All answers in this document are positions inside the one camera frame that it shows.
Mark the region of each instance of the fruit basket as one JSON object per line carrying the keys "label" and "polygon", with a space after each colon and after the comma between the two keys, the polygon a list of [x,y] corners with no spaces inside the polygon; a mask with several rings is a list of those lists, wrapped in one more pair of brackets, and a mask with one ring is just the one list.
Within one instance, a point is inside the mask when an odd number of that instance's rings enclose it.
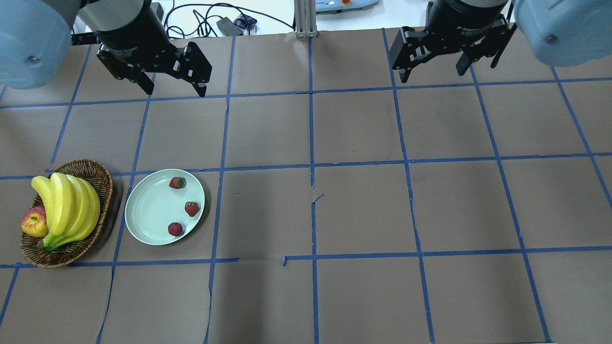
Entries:
{"label": "fruit basket", "polygon": [[[108,169],[100,162],[89,159],[78,159],[65,163],[53,172],[71,174],[90,183],[100,198],[100,217],[94,230],[85,239],[70,242],[52,252],[41,250],[37,243],[41,238],[21,233],[20,247],[23,255],[35,266],[54,268],[68,265],[81,258],[96,242],[104,226],[104,220],[113,196],[113,178]],[[36,195],[32,207],[42,205],[40,195]]]}

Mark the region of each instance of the plate of strawberries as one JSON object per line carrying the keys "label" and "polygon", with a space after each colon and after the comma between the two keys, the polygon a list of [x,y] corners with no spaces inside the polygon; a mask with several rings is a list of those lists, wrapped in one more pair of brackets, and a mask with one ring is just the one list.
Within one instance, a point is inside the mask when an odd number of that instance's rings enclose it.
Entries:
{"label": "plate of strawberries", "polygon": [[145,177],[125,204],[125,225],[149,245],[166,245],[185,237],[200,220],[204,188],[187,171],[169,168]]}

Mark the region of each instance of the apple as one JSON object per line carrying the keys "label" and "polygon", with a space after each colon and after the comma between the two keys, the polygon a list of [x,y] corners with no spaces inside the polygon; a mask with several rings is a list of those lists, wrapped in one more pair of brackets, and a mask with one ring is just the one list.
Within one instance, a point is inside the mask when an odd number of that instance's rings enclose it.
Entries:
{"label": "apple", "polygon": [[37,206],[26,212],[21,219],[21,229],[33,237],[45,237],[49,233],[45,206]]}

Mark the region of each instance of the round plate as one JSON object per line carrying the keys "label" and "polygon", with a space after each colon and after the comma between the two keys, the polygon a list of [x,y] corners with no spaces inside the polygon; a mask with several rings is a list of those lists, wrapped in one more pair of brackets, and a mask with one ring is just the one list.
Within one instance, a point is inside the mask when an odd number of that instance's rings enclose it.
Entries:
{"label": "round plate", "polygon": [[[187,185],[171,188],[168,184],[172,177],[185,178]],[[185,212],[189,201],[200,206],[194,217]],[[145,244],[170,244],[191,232],[202,216],[204,202],[202,184],[191,173],[174,168],[161,170],[148,175],[132,190],[125,204],[125,225],[132,236]],[[173,222],[183,226],[180,236],[168,233],[168,225]]]}

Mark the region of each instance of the bunch of bananas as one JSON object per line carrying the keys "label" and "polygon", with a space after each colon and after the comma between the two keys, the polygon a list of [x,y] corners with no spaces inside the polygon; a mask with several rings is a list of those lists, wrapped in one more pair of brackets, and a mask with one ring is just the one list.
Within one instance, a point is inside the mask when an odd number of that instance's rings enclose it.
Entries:
{"label": "bunch of bananas", "polygon": [[39,248],[53,251],[85,239],[94,230],[100,216],[100,200],[90,183],[69,174],[53,173],[50,178],[36,176],[31,184],[45,206],[49,227]]}

